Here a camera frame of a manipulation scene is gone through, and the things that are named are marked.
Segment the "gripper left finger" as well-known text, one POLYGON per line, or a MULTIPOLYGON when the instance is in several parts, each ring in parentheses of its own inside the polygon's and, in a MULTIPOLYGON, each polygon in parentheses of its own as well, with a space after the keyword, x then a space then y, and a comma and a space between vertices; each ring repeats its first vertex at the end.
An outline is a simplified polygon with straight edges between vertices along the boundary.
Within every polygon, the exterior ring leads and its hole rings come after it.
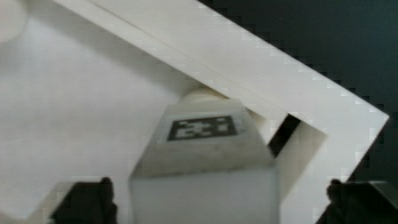
POLYGON ((108 177, 78 182, 51 213, 53 224, 117 224, 113 184, 108 177))

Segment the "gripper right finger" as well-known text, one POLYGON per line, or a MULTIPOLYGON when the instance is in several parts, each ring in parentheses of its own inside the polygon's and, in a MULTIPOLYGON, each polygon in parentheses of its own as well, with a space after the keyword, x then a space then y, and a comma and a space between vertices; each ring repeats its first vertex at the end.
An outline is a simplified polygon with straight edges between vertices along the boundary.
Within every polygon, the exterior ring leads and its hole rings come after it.
POLYGON ((398 189, 385 181, 330 181, 316 224, 398 224, 398 189))

